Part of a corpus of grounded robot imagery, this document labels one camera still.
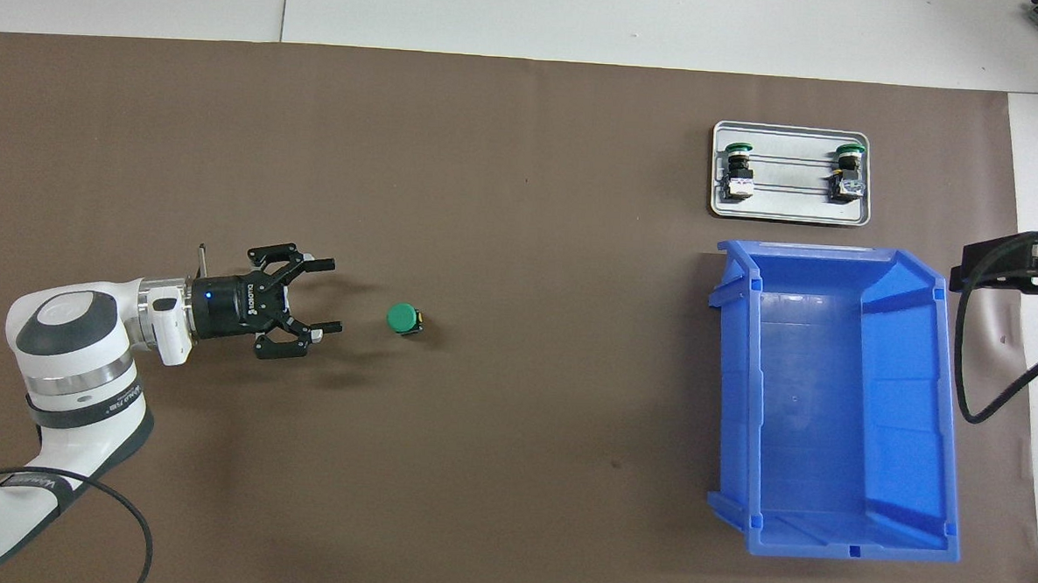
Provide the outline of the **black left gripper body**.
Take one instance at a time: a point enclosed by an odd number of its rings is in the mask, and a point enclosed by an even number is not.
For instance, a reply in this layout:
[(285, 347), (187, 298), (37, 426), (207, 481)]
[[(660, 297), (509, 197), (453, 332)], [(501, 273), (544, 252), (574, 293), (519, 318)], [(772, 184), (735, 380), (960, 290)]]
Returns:
[(284, 286), (263, 271), (195, 278), (190, 306), (198, 339), (268, 333), (288, 320)]

